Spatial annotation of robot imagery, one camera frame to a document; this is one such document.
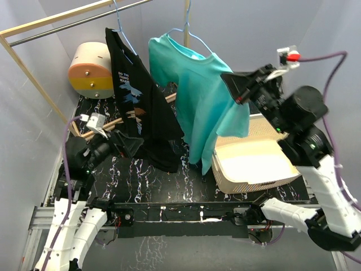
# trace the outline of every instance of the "black marble tabletop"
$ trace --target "black marble tabletop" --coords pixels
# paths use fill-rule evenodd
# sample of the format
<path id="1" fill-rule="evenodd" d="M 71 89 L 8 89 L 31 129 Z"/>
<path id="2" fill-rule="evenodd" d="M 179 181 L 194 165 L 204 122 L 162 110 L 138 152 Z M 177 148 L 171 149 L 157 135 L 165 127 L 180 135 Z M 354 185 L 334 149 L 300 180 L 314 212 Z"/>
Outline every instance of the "black marble tabletop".
<path id="1" fill-rule="evenodd" d="M 167 86 L 165 96 L 174 93 L 174 85 Z M 175 110 L 174 102 L 170 106 Z M 76 116 L 93 112 L 106 115 L 107 122 L 120 117 L 113 98 L 94 100 L 80 97 Z M 251 113 L 258 113 L 251 105 Z M 85 123 L 78 123 L 81 134 L 88 132 Z M 146 160 L 108 158 L 94 170 L 95 183 L 91 198 L 101 196 L 119 203 L 175 203 L 175 202 L 235 202 L 253 201 L 264 191 L 225 194 L 221 192 L 210 170 L 205 176 L 201 168 L 188 162 L 189 147 L 182 141 L 172 142 L 174 151 L 181 156 L 177 173 L 155 169 Z M 307 202 L 309 196 L 303 178 L 292 183 L 269 189 L 268 193 L 286 201 Z"/>

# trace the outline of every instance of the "yellow stripe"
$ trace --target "yellow stripe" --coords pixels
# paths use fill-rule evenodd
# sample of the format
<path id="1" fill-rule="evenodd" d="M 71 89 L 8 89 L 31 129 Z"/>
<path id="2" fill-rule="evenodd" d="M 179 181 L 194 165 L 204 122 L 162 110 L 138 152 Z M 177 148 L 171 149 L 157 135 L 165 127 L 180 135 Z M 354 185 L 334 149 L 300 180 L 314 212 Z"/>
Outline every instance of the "yellow stripe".
<path id="1" fill-rule="evenodd" d="M 111 77 L 69 78 L 69 81 L 76 90 L 113 89 L 113 81 Z"/>

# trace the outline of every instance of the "blue hanger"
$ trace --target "blue hanger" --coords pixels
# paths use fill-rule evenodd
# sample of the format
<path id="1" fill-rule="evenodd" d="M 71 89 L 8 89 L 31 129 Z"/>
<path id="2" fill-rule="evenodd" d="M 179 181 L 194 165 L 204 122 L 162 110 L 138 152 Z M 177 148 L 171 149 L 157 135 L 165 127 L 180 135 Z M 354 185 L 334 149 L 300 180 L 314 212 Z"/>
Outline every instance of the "blue hanger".
<path id="1" fill-rule="evenodd" d="M 210 53 L 212 54 L 213 52 L 211 51 L 211 49 L 207 46 L 207 44 L 204 43 L 203 40 L 201 40 L 201 38 L 197 37 L 196 35 L 192 34 L 190 32 L 190 9 L 191 9 L 191 0 L 190 0 L 190 4 L 188 6 L 187 9 L 187 13 L 186 13 L 186 23 L 184 24 L 184 28 L 183 30 L 179 29 L 179 28 L 173 28 L 170 31 L 167 32 L 167 34 L 169 34 L 170 32 L 176 30 L 176 31 L 180 31 L 180 32 L 184 32 L 186 30 L 186 26 L 188 26 L 188 33 L 190 34 L 191 37 L 196 38 L 197 40 L 199 40 L 200 42 L 203 43 L 203 45 L 208 49 L 208 51 L 210 51 Z"/>
<path id="2" fill-rule="evenodd" d="M 122 29 L 122 25 L 120 23 L 120 18 L 119 18 L 119 11 L 118 11 L 118 5 L 117 5 L 117 1 L 113 0 L 115 8 L 117 9 L 117 19 L 118 19 L 118 25 L 119 25 L 119 30 L 112 30 L 114 32 L 120 32 L 122 33 L 124 39 L 126 40 L 126 42 L 128 43 L 129 47 L 131 48 L 131 50 L 133 51 L 133 53 L 136 55 L 137 53 L 135 52 L 135 50 L 133 49 L 132 45 L 130 44 L 130 42 L 128 41 L 127 37 L 125 36 L 123 29 Z"/>

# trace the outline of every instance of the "metal rod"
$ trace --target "metal rod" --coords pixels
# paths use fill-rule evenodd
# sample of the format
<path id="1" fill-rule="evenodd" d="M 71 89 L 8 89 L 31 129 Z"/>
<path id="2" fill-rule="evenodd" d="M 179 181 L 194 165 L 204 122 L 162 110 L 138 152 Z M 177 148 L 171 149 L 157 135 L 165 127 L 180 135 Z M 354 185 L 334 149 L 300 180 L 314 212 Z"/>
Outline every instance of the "metal rod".
<path id="1" fill-rule="evenodd" d="M 142 0 L 142 1 L 139 1 L 137 3 L 133 3 L 133 4 L 130 4 L 130 5 L 127 5 L 127 6 L 124 6 L 124 7 L 120 7 L 118 8 L 118 11 L 122 11 L 122 10 L 127 10 L 128 8 L 131 8 L 131 7 L 136 7 L 136 6 L 139 6 L 141 4 L 144 4 L 144 3 L 147 3 L 147 2 L 150 2 L 152 0 Z M 15 42 L 12 42 L 10 43 L 10 47 L 14 47 L 16 45 L 20 45 L 20 44 L 23 44 L 23 43 L 26 43 L 28 41 L 33 41 L 33 40 L 36 40 L 38 38 L 41 38 L 41 37 L 45 37 L 45 36 L 48 36 L 50 34 L 54 34 L 56 32 L 59 32 L 59 31 L 62 31 L 62 30 L 65 30 L 65 29 L 68 29 L 68 28 L 71 28 L 71 27 L 76 27 L 77 25 L 81 25 L 81 24 L 84 24 L 84 23 L 87 23 L 88 21 L 94 21 L 96 19 L 99 19 L 99 18 L 102 18 L 102 17 L 105 17 L 105 16 L 108 16 L 110 14 L 114 14 L 117 12 L 117 9 L 115 10 L 110 10 L 110 11 L 107 11 L 105 13 L 102 13 L 102 14 L 99 14 L 99 15 L 95 15 L 93 17 L 89 17 L 87 19 L 84 19 L 84 20 L 80 20 L 80 21 L 76 21 L 74 23 L 71 23 L 71 24 L 67 24 L 67 25 L 64 25 L 62 27 L 57 27 L 57 28 L 54 28 L 52 30 L 49 30 L 49 31 L 45 31 L 43 33 L 40 33 L 40 34 L 37 34 L 37 35 L 34 35 L 34 36 L 31 36 L 31 37 L 28 37 L 28 38 L 25 38 L 25 39 L 22 39 L 20 41 L 15 41 Z"/>

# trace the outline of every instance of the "beige plastic basket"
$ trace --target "beige plastic basket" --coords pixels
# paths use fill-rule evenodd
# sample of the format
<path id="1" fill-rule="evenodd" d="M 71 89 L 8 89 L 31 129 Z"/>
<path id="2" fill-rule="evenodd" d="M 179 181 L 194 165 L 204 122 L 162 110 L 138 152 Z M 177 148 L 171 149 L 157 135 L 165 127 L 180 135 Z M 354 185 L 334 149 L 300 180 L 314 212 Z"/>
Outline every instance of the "beige plastic basket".
<path id="1" fill-rule="evenodd" d="M 277 144 L 279 134 L 262 114 L 251 115 L 246 138 L 218 137 L 212 170 L 226 194 L 266 190 L 285 185 L 300 173 Z"/>

